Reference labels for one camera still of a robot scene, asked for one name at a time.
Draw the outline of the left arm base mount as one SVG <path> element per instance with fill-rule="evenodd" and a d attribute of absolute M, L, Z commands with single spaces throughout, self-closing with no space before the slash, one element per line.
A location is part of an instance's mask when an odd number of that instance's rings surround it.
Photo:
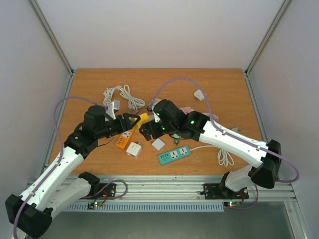
<path fill-rule="evenodd" d="M 98 198 L 105 198 L 106 196 L 108 197 L 115 197 L 116 195 L 116 183 L 112 183 L 109 186 L 105 187 L 105 183 L 100 183 L 99 184 L 99 190 L 98 194 L 95 196 L 93 195 L 87 195 L 86 197 L 83 197 L 81 199 L 98 199 Z"/>

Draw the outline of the yellow cube adapter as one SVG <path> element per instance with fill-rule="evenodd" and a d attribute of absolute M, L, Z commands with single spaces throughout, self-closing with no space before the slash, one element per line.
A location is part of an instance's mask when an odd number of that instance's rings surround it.
<path fill-rule="evenodd" d="M 140 114 L 139 116 L 140 116 L 140 119 L 138 120 L 138 122 L 137 122 L 137 123 L 135 124 L 135 126 L 133 127 L 133 129 L 134 129 L 135 132 L 138 132 L 139 129 L 140 129 L 140 127 L 141 127 L 143 124 L 145 124 L 145 123 L 147 123 L 147 122 L 150 121 L 150 117 L 149 117 L 149 115 L 148 115 L 147 113 Z"/>

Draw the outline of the pink cube adapter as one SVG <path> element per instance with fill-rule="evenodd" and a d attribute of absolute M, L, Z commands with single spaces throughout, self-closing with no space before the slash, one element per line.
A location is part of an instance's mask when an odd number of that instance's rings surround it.
<path fill-rule="evenodd" d="M 180 110 L 182 110 L 182 112 L 187 115 L 189 114 L 190 112 L 194 111 L 194 109 L 192 107 L 183 107 L 183 108 L 180 108 Z"/>

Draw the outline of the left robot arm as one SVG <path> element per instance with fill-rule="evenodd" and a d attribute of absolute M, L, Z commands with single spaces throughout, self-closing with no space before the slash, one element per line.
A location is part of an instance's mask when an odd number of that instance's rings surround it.
<path fill-rule="evenodd" d="M 60 153 L 41 176 L 20 195 L 10 195 L 6 202 L 9 222 L 13 224 L 13 238 L 20 232 L 33 239 L 41 237 L 55 217 L 67 206 L 84 197 L 100 194 L 100 180 L 84 172 L 66 188 L 58 187 L 66 177 L 98 146 L 102 138 L 110 138 L 132 129 L 140 116 L 124 113 L 108 114 L 100 105 L 88 108 L 83 122 L 68 136 Z"/>

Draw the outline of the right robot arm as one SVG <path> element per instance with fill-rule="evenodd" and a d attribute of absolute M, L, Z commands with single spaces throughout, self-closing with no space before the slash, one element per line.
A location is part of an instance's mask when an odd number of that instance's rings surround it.
<path fill-rule="evenodd" d="M 153 106 L 154 119 L 141 125 L 139 132 L 147 141 L 165 134 L 177 134 L 225 149 L 245 160 L 248 165 L 226 172 L 219 184 L 224 197 L 232 197 L 253 185 L 274 188 L 281 159 L 281 146 L 275 141 L 257 141 L 223 127 L 208 116 L 192 111 L 185 114 L 172 101 L 161 100 Z"/>

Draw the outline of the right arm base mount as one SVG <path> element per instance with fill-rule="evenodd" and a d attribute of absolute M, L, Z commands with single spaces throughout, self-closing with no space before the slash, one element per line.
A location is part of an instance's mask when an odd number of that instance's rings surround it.
<path fill-rule="evenodd" d="M 249 199 L 247 188 L 234 192 L 225 186 L 220 186 L 218 183 L 203 184 L 203 190 L 199 194 L 203 195 L 206 200 Z"/>

